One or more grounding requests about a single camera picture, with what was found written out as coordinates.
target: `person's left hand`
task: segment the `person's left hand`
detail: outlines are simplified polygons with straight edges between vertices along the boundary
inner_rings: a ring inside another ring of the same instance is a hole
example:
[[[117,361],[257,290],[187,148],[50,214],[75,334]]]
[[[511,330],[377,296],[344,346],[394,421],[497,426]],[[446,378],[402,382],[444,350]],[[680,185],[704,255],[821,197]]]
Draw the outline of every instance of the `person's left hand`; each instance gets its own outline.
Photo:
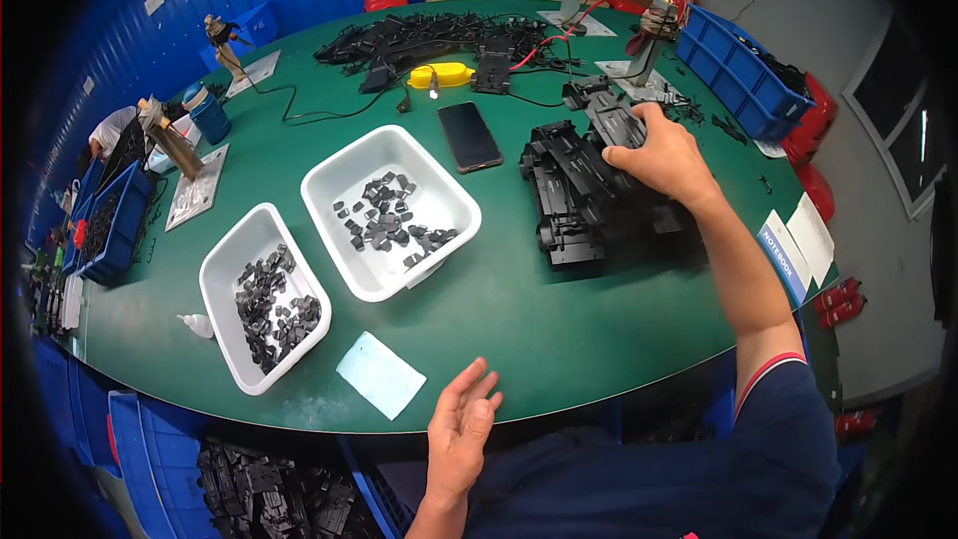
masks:
[[[482,378],[485,367],[485,358],[477,358],[459,373],[439,395],[429,422],[424,502],[436,508],[459,504],[482,472],[483,446],[502,404],[502,391],[486,399],[499,375],[491,372]]]

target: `glue bottle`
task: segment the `glue bottle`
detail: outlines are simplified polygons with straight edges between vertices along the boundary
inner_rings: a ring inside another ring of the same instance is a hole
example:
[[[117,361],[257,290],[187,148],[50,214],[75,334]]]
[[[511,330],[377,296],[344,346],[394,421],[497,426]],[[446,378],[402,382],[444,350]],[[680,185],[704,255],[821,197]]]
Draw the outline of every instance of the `glue bottle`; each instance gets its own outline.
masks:
[[[210,339],[213,336],[213,324],[205,315],[176,315],[186,326],[201,338]]]

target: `black phone screen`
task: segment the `black phone screen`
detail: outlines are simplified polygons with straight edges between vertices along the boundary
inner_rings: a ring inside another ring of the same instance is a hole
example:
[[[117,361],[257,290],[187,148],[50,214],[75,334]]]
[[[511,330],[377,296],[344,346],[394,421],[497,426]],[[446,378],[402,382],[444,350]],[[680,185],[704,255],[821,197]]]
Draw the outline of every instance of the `black phone screen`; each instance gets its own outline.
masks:
[[[502,153],[474,102],[443,107],[436,113],[460,173],[502,164]]]

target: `green table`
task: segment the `green table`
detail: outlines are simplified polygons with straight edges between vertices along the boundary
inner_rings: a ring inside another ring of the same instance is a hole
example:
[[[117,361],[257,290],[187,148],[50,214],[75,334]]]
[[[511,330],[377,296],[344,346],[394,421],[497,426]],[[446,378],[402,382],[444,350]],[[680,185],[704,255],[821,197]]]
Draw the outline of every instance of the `green table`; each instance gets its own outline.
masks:
[[[494,15],[556,8],[542,0],[458,0],[393,10],[473,11]],[[632,15],[596,9],[596,18],[619,36],[573,38],[573,56],[585,72],[596,60],[620,59]],[[312,54],[348,22],[381,18],[370,13],[305,30],[251,53],[253,60],[282,49],[276,73],[261,86],[295,84],[292,112],[325,109],[349,113],[370,99],[357,88],[361,76],[344,77],[338,66],[319,66]],[[564,50],[557,51],[564,56]],[[701,79],[665,53],[657,68],[677,90],[702,104],[706,123],[692,126],[702,153],[729,202],[753,232],[768,212],[787,220],[802,187],[786,160],[772,161],[749,143],[742,146],[718,127],[712,113],[725,108]],[[471,63],[471,55],[447,61]],[[677,72],[681,67],[685,74]],[[207,77],[224,82],[225,70]],[[541,72],[512,78],[511,90],[545,103],[559,101],[567,79]],[[413,111],[397,114],[400,89],[387,92],[365,113],[346,119],[281,124],[285,91],[246,90],[225,105],[233,130],[216,205],[168,234],[171,187],[161,197],[161,216],[148,226],[141,262],[114,289],[87,283],[86,307],[72,349],[89,365],[165,401],[224,418],[260,425],[343,433],[420,432],[439,392],[476,356],[502,376],[506,400],[500,421],[574,408],[653,383],[700,363],[734,344],[719,308],[711,273],[668,269],[649,262],[603,276],[573,278],[550,272],[534,240],[536,214],[530,187],[517,163],[533,127],[570,118],[584,132],[587,118],[565,108],[547,109],[509,96],[478,94],[469,87],[443,90],[438,100],[411,90]],[[437,107],[473,100],[496,137],[502,166],[458,175],[440,130]],[[300,198],[299,186],[316,163],[381,125],[402,125],[462,184],[483,211],[479,233],[423,284],[380,303],[353,296],[327,254]],[[204,152],[211,148],[203,145]],[[773,188],[771,195],[759,177]],[[202,340],[175,317],[205,312],[199,292],[200,263],[222,235],[261,202],[276,205],[305,259],[332,301],[329,334],[262,396],[233,382],[215,341]],[[152,246],[152,257],[147,255]],[[829,280],[837,275],[832,268]],[[816,293],[812,287],[809,297]],[[368,330],[427,381],[394,421],[389,421],[335,372],[336,364]]]

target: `person in white shirt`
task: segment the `person in white shirt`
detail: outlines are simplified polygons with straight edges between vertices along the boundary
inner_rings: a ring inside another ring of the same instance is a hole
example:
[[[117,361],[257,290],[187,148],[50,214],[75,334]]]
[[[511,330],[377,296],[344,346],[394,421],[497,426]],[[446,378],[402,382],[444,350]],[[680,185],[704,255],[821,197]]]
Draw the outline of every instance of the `person in white shirt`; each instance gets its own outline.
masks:
[[[77,169],[81,178],[93,159],[106,161],[110,158],[113,149],[117,146],[117,141],[120,139],[120,134],[129,122],[136,117],[137,113],[138,109],[134,106],[124,107],[107,115],[100,122],[100,125],[93,129],[90,138],[87,140],[87,145],[79,153]]]

